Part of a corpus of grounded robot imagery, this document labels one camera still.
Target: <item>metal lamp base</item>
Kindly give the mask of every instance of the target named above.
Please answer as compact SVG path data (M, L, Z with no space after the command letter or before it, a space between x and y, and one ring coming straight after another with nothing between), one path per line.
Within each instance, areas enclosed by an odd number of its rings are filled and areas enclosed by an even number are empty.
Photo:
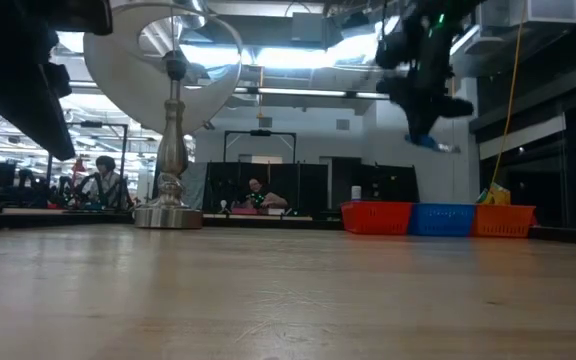
M155 229L201 229L203 213L182 207L135 209L135 226Z

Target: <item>metal frame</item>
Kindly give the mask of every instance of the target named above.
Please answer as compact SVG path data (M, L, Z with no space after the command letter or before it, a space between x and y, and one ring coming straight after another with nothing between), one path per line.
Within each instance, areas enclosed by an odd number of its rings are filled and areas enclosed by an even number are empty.
M226 154L228 152L228 135L230 134L248 134L250 136L273 136L273 135L288 135L292 137L292 163L297 163L297 133L294 132L273 132L273 131L264 131L267 135L255 135L259 130L250 130L250 131L243 131L243 130L226 130L224 131L224 157L223 162L226 162Z
M70 129L73 125L79 125L82 127L85 127L86 124L90 124L92 122L89 121L80 121L80 122L70 122L67 123L67 128ZM119 178L123 181L124 180L124 165L126 163L126 147L128 146L128 125L127 124L109 124L109 123L95 123L96 125L99 125L99 127L104 127L107 126L109 128L113 128L113 127L121 127L124 129L124 135L122 138L122 142L121 142L121 164L119 166ZM50 183L50 178L52 176L52 154L48 154L48 164L47 164L47 168L46 168L46 179L48 181L48 183ZM124 191L124 186L120 186L119 190L117 192L117 199L121 200L121 196L123 195L122 192ZM115 210L119 211L122 210L123 203L121 201L119 201L118 206L115 208Z

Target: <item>plastic basket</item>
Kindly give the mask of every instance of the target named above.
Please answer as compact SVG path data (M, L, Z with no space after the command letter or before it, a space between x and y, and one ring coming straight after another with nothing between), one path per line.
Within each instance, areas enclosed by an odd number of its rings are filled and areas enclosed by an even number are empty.
M233 215L257 215L259 212L257 209L249 209L249 208L233 208L232 214Z
M412 205L383 201L344 203L341 206L344 228L354 234L405 235Z
M422 236L469 236L475 218L474 205L417 204L410 233Z
M534 206L477 205L475 236L528 237Z

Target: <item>ceiling light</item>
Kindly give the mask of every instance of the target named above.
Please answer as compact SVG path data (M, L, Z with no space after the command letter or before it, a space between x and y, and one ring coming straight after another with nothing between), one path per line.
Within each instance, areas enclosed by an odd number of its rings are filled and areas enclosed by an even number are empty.
M98 140L123 140L122 136L95 136ZM161 135L157 136L129 136L126 138L128 141L157 141L161 139Z
M114 152L114 151L99 151L99 150L83 150L83 149L75 149L75 151L80 155L107 155L114 159L121 159L121 152ZM48 152L43 149L27 149L27 148L18 148L18 147L3 147L0 146L0 154L1 153L24 153L24 154L34 154L34 155L45 155L48 156ZM126 160L136 160L138 152L126 152ZM153 157L156 156L156 153L144 152L146 155L152 155ZM74 161L73 159L66 160L66 161L56 161L57 163L67 163L68 161Z
M181 45L181 51L189 62L200 64L206 68L231 65L239 62L237 48L226 46L195 46ZM252 64L252 56L248 50L241 52L241 63Z
M257 65L273 69L318 69L334 64L321 49L264 48L257 56Z
M450 48L450 56L454 55L464 44L479 32L479 25L474 25Z
M68 50L74 53L84 52L84 33L82 32L61 32L58 31L59 42Z
M97 84L94 81L70 81L70 86L97 89Z
M363 34L342 40L328 49L327 55L333 62L358 57L374 57L377 52L377 34Z
M203 85L185 85L184 87L188 90L197 90L197 89L204 88L205 86L203 86ZM241 87L235 88L234 93L235 94L247 94L248 88L241 88Z
M384 28L384 32L389 34L391 31L395 30L395 26L399 22L399 16L391 16L388 20L386 20L386 27ZM381 36L381 24L382 22L379 21L375 24L375 33Z
M359 99L387 100L388 95L379 94L379 93L358 92L357 98L359 98Z
M277 95L307 95L307 96L327 96L342 97L345 91L332 90L307 90L307 89L278 89L278 88L259 88L260 94L277 94Z

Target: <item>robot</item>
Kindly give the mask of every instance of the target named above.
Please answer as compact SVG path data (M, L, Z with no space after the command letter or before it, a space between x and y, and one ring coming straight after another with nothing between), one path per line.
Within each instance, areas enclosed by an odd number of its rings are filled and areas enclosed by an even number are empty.
M384 34L375 62L390 70L407 63L406 76L384 77L377 92L388 94L406 114L406 140L438 152L458 153L459 148L436 142L429 132L437 119L472 115L471 102L448 95L446 80L454 77L450 48L463 33L462 19L485 0L416 0L402 16L402 31Z

